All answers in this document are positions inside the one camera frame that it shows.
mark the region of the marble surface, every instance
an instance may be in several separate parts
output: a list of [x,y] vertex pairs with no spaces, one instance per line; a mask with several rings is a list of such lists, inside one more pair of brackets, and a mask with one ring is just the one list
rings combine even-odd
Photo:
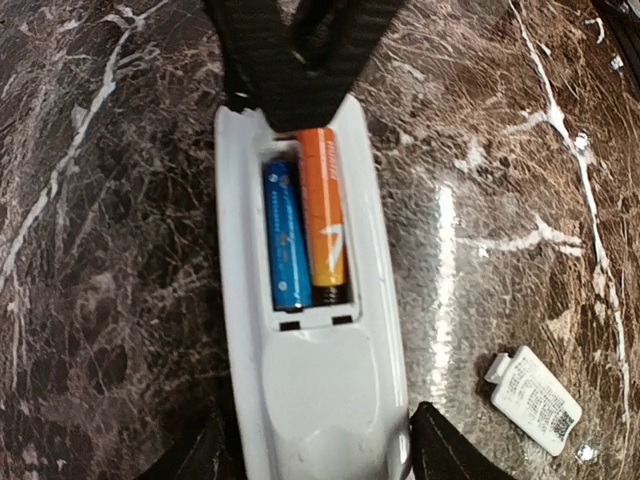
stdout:
[[[640,104],[615,56],[585,0],[413,0],[355,88],[412,407],[520,480],[640,469]],[[232,415],[221,80],[197,0],[0,0],[0,478],[131,479]],[[480,379],[523,344],[584,408],[557,458]]]

